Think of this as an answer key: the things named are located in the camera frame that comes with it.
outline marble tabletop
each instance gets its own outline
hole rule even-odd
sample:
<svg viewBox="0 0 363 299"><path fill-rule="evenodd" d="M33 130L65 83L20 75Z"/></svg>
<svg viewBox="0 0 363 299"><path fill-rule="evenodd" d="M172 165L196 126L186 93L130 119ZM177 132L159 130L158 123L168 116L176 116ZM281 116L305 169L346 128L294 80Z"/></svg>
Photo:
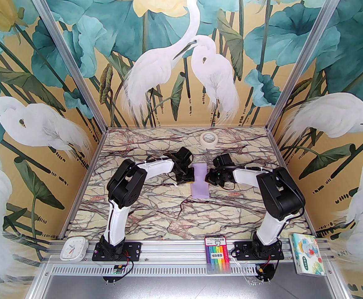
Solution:
<svg viewBox="0 0 363 299"><path fill-rule="evenodd" d="M194 162L207 162L229 153L236 164L277 167L277 159L264 128L212 128L218 136L216 148L207 150L199 137L207 128L114 129L106 138L76 217L67 236L97 240L103 234L109 212L106 184L125 158L144 161L166 151L187 147ZM190 184L179 186L167 175L146 181L139 199L130 209L126 239L202 239L221 234L227 238L250 238L260 226L265 207L258 188L235 185L230 191L209 185L209 199L193 199ZM293 220L281 233L309 233L304 218Z"/></svg>

